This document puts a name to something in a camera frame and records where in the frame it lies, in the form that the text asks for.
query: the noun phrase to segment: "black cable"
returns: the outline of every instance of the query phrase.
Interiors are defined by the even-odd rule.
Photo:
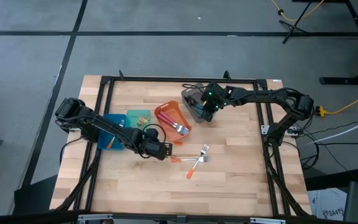
[[[88,115],[83,115],[83,116],[75,116],[75,117],[72,117],[72,118],[60,118],[64,121],[72,121],[72,120],[76,120],[76,119],[80,119],[80,118],[90,118],[90,119],[95,119],[95,117],[93,116],[88,116]],[[139,148],[135,145],[135,143],[131,140],[130,137],[126,136],[124,133],[122,133],[120,130],[116,129],[115,127],[111,126],[110,124],[98,119],[98,121],[100,123],[103,123],[104,125],[107,125],[109,126],[111,129],[114,129],[116,132],[118,132],[119,134],[121,134],[122,136],[124,136],[129,143],[132,144],[133,148],[136,149],[138,152],[140,151]]]
[[[350,144],[350,145],[358,145],[358,142],[331,142],[331,143],[324,143],[324,144],[316,144],[318,146],[329,146],[333,144]]]
[[[184,83],[181,86],[186,89],[198,89],[201,93],[204,93],[204,91],[202,89],[206,88],[206,86],[196,86],[196,85],[189,84],[189,83]]]
[[[308,159],[306,160],[306,162],[304,162],[304,163],[302,164],[302,169],[306,169],[306,168],[305,168],[305,165],[306,165],[313,157],[315,157],[315,156],[310,156],[310,157],[308,157]]]
[[[304,134],[304,135],[307,136],[308,138],[312,139],[312,141],[315,141],[315,140],[316,140],[316,138],[315,138],[312,134],[310,134],[311,136],[309,136],[308,134]],[[302,165],[302,169],[307,170],[307,169],[312,168],[314,165],[316,165],[317,162],[318,162],[318,159],[319,159],[319,155],[320,155],[320,148],[319,148],[318,146],[316,146],[316,155],[311,156],[311,158],[314,157],[313,162],[311,163],[311,165],[310,165],[309,167],[304,168],[305,165],[306,165],[306,163],[311,160],[311,159],[308,159],[308,160]]]
[[[167,134],[166,134],[165,130],[162,128],[162,126],[159,124],[148,124],[148,125],[144,126],[143,131],[149,126],[157,126],[157,127],[161,128],[162,132],[164,133],[163,143],[165,143],[165,140],[167,139]]]
[[[167,134],[166,134],[165,130],[162,128],[162,126],[159,125],[159,124],[148,124],[148,125],[144,126],[143,131],[144,131],[147,127],[149,127],[149,126],[157,126],[157,127],[161,128],[162,132],[164,133],[163,143],[165,144],[165,140],[167,139]],[[145,150],[146,150],[146,148],[143,149],[142,152],[139,152],[139,155],[140,155],[142,158],[144,158],[144,159],[148,159],[148,158],[150,158],[150,156],[143,156]]]
[[[312,135],[312,134],[306,134],[306,136],[308,136],[310,139],[312,139],[312,140],[316,140],[316,138]],[[350,177],[352,177],[353,178],[353,180],[357,180],[337,159],[336,159],[336,157],[332,154],[332,152],[328,149],[328,147],[326,146],[326,145],[324,145],[323,144],[323,146],[327,149],[327,151],[328,151],[328,153],[333,157],[333,159],[336,161],[336,163],[338,163],[338,165],[340,165],[349,175],[350,175]]]
[[[310,116],[309,120],[306,122],[306,124],[302,128],[301,128],[301,126],[299,126],[299,124],[296,124],[301,128],[299,131],[299,134],[298,134],[298,138],[300,137],[301,134],[303,134],[303,132],[306,130],[306,128],[309,128],[311,126],[311,123],[313,122],[313,116],[314,116],[314,107],[311,110],[311,116]]]
[[[316,133],[322,133],[322,132],[325,132],[325,131],[329,131],[329,130],[335,130],[335,129],[338,129],[338,128],[343,128],[343,127],[346,127],[346,126],[349,126],[349,125],[352,125],[352,124],[357,124],[358,121],[354,121],[354,122],[351,122],[349,124],[344,124],[344,125],[340,125],[338,127],[335,127],[335,128],[328,128],[328,129],[325,129],[325,130],[322,130],[322,131],[315,131],[313,133],[310,133],[310,134],[316,134]]]
[[[272,154],[269,156],[269,159],[271,159],[274,156],[274,150],[272,150]]]
[[[74,140],[72,140],[72,141],[69,141],[68,143],[66,143],[66,144],[63,145],[62,149],[60,150],[60,164],[62,164],[63,152],[64,152],[66,146],[68,146],[69,144],[71,144],[71,143],[73,143],[73,142],[76,142],[76,141],[78,141],[78,140],[80,140],[80,139],[82,139],[82,136],[79,137],[78,139],[74,139]]]
[[[284,142],[284,143],[287,143],[287,144],[289,144],[289,145],[291,145],[291,146],[293,146],[293,147],[295,147],[296,150],[298,150],[298,156],[299,156],[299,158],[301,157],[301,151],[299,150],[298,146],[296,146],[296,145],[294,145],[294,144],[292,144],[292,143],[290,143],[290,142],[286,142],[286,141],[283,141],[283,142]]]
[[[274,93],[276,93],[276,92],[278,92],[278,91],[282,91],[282,90],[292,90],[292,91],[295,91],[295,92],[297,92],[297,93],[300,93],[299,91],[294,90],[294,89],[292,89],[292,88],[280,88],[280,89],[274,90],[274,91],[271,90],[271,92],[264,93],[264,94],[265,94],[265,95],[272,95],[272,94],[274,94]],[[216,92],[216,93],[218,94],[218,96],[219,96],[222,100],[228,101],[228,102],[233,102],[233,101],[237,101],[237,100],[240,100],[240,99],[245,98],[245,97],[248,97],[248,96],[255,95],[259,90],[254,90],[254,91],[255,91],[254,93],[249,93],[249,94],[246,94],[246,95],[244,95],[244,96],[237,97],[236,99],[233,99],[233,100],[226,100],[226,99],[224,99],[221,95],[219,95],[217,92]]]
[[[63,130],[68,130],[68,131],[70,131],[70,128],[75,128],[75,126],[74,125],[72,125],[72,124],[59,124],[58,123],[58,120],[55,120],[55,124],[57,125],[57,126],[59,126],[59,128],[62,128]]]

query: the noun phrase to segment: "fork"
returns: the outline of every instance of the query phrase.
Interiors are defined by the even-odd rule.
[[[177,130],[177,132],[181,135],[186,135],[190,132],[188,128],[174,122],[164,111],[160,111],[157,117],[165,121],[166,123],[172,125],[172,127],[174,127]]]
[[[200,161],[200,159],[205,156],[206,152],[208,151],[209,149],[209,145],[208,144],[204,144],[203,148],[201,149],[201,154],[199,156],[199,158],[197,159],[196,163],[194,164],[193,168],[191,168],[191,170],[187,173],[186,177],[187,179],[190,179],[191,176],[193,175],[194,173],[194,170],[196,169],[196,166],[198,164],[198,162]]]
[[[184,161],[197,161],[198,159],[177,159],[177,158],[171,158],[171,162],[184,162]],[[208,156],[201,156],[200,162],[208,162],[209,157]]]
[[[140,116],[139,120],[137,121],[137,127],[142,129],[144,124],[147,124],[149,122],[150,117],[148,116]]]

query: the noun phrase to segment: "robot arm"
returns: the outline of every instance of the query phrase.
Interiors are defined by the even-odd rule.
[[[80,128],[81,135],[88,141],[98,142],[99,129],[114,135],[124,146],[143,157],[143,153],[164,160],[168,147],[158,140],[154,128],[142,131],[138,128],[123,128],[96,114],[85,106],[82,100],[69,98],[55,113],[59,126],[68,132],[68,128]]]
[[[246,90],[245,88],[226,86],[220,87],[217,83],[208,84],[201,95],[202,118],[211,121],[213,114],[225,106],[240,106],[246,103],[276,103],[287,115],[281,121],[270,125],[265,141],[272,146],[280,146],[285,131],[297,121],[303,121],[312,116],[314,101],[307,95],[291,88],[279,90]]]

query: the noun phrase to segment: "orange utensil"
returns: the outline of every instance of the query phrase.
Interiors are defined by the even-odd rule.
[[[192,176],[193,173],[194,173],[194,170],[196,169],[196,166],[197,166],[198,162],[200,161],[201,157],[206,154],[206,152],[208,151],[208,149],[209,149],[209,145],[208,145],[208,144],[204,144],[203,148],[201,149],[201,154],[200,154],[199,158],[197,159],[197,161],[196,161],[196,163],[194,164],[193,168],[191,168],[191,170],[190,170],[190,171],[187,173],[187,175],[186,175],[187,179],[190,179],[190,178],[191,178],[191,176]]]
[[[121,120],[121,122],[119,123],[119,125],[120,125],[121,127],[124,127],[124,123],[125,123],[125,121],[124,121],[124,120]],[[112,143],[114,142],[115,138],[116,138],[115,136],[112,137],[110,143],[107,145],[107,148],[108,148],[108,149],[111,149]]]
[[[181,160],[176,157],[171,156],[171,162],[181,162]]]

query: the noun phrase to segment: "black metal frame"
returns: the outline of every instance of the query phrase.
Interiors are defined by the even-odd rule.
[[[124,77],[121,71],[119,71],[119,76],[117,77],[101,77],[101,83],[99,86],[98,96],[96,99],[95,111],[100,109],[101,99],[103,96],[103,91],[105,84],[109,83],[109,88],[106,97],[106,104],[104,108],[104,113],[108,113],[109,107],[112,101],[112,90],[114,87],[115,81],[142,81],[142,82],[218,82],[218,83],[243,83],[243,84],[251,84],[253,85],[255,90],[258,90],[261,87],[263,90],[267,89],[266,80],[248,80],[248,79],[231,79],[228,73],[225,73],[223,78],[176,78],[176,77]],[[264,115],[262,112],[261,103],[256,103],[257,114],[259,127],[264,125]],[[266,104],[267,109],[267,119],[268,123],[273,123],[273,114],[270,104]],[[265,163],[270,160],[268,153],[267,144],[265,144],[262,134],[262,150],[264,154]],[[89,159],[90,159],[90,149],[92,144],[87,144],[86,152],[83,160],[83,165],[81,169],[81,175],[83,175],[84,170],[86,170]],[[280,159],[280,153],[277,147],[273,148],[274,157],[276,162],[276,169],[279,175],[279,178],[284,181],[282,163]],[[95,158],[99,160],[101,157],[101,150],[96,150]],[[35,214],[25,214],[25,215],[11,215],[11,216],[2,216],[0,217],[0,223],[61,223],[61,222],[70,222],[76,221],[79,215],[86,214],[102,214],[101,212],[91,212],[91,203],[93,198],[93,192],[96,185],[96,176],[97,170],[93,173],[93,176],[89,182],[89,191],[86,198],[86,208],[85,210],[79,210],[79,201],[81,200],[81,194],[78,195],[75,202],[74,210],[72,211],[51,211],[47,213],[35,213]],[[270,194],[270,201],[272,206],[272,217],[265,218],[273,218],[273,219],[281,219],[286,220],[287,223],[343,223],[332,220],[321,220],[314,217],[297,217],[291,216],[290,208],[288,206],[287,200],[283,197],[283,206],[284,206],[284,214],[281,215],[278,212],[278,204],[275,193],[274,181],[272,179],[271,173],[268,171],[266,166],[266,174],[268,180],[268,189]],[[122,219],[139,219],[139,220],[170,220],[175,222],[197,222],[197,221],[207,221],[207,222],[244,222],[249,223],[253,218],[256,217],[230,217],[230,216],[202,216],[202,215],[162,215],[162,214],[138,214],[138,213],[113,213],[113,218],[122,218]]]
[[[306,189],[309,191],[348,187],[350,181],[358,182],[358,169],[306,178],[305,184]]]
[[[251,84],[253,85],[255,90],[259,89],[259,85],[262,87],[262,89],[267,90],[267,82],[266,80],[248,80],[248,79],[232,79],[228,73],[225,73],[224,78],[170,78],[170,77],[124,77],[124,75],[122,74],[121,71],[119,71],[119,76],[117,77],[106,77],[103,76],[101,78],[101,83],[99,86],[99,92],[98,92],[98,98],[96,100],[96,104],[100,105],[100,100],[101,97],[103,95],[103,89],[105,84],[107,84],[107,82],[109,82],[109,88],[108,88],[108,92],[107,92],[107,96],[106,96],[106,104],[105,104],[105,108],[104,108],[104,114],[108,113],[109,111],[109,107],[112,101],[112,91],[114,88],[114,82],[115,81],[142,81],[142,82],[180,82],[180,83],[186,83],[186,82],[219,82],[219,83],[242,83],[242,84]],[[258,120],[259,120],[259,127],[261,127],[261,125],[264,125],[264,117],[263,117],[263,113],[262,113],[262,107],[260,103],[256,104],[257,106],[257,114],[258,114]],[[272,109],[270,104],[266,104],[266,109],[267,109],[267,118],[268,118],[268,122],[269,124],[273,123],[273,114],[272,114]],[[267,145],[264,144],[263,139],[261,138],[262,141],[262,145],[263,145],[263,150],[264,151],[268,151]],[[277,173],[279,175],[279,177],[284,181],[284,173],[283,173],[283,169],[282,169],[282,163],[281,163],[281,159],[280,159],[280,153],[277,147],[275,147],[274,149],[274,157],[275,157],[275,162],[276,162],[276,169],[277,169]],[[96,150],[95,152],[95,158],[97,158],[97,160],[100,160],[102,151],[101,150]],[[87,164],[89,164],[89,155],[88,155],[88,151],[85,152],[85,157],[84,157],[84,161],[83,161],[83,166],[87,167]],[[91,209],[91,205],[92,205],[92,199],[93,199],[93,192],[94,192],[94,188],[96,185],[96,176],[97,176],[97,172],[98,172],[98,168],[96,169],[95,173],[92,175],[92,178],[89,182],[89,189],[88,189],[88,195],[86,198],[86,205],[85,205],[85,209],[86,210],[90,210]],[[273,215],[279,215],[278,212],[278,205],[277,205],[277,199],[276,199],[276,194],[275,194],[275,187],[274,187],[274,181],[271,177],[271,175],[269,175],[269,173],[266,171],[267,173],[267,180],[268,180],[268,188],[269,188],[269,194],[270,194],[270,201],[271,201],[271,206],[272,206],[272,212]],[[76,203],[79,204],[79,201],[81,200],[81,194],[79,194]],[[287,200],[285,200],[285,198],[283,197],[283,206],[284,206],[284,213],[285,215],[290,215],[290,207],[289,204],[287,202]],[[208,216],[204,216],[205,220],[203,221],[208,221],[210,220],[211,217]],[[154,220],[162,220],[163,218],[155,218],[153,217]]]

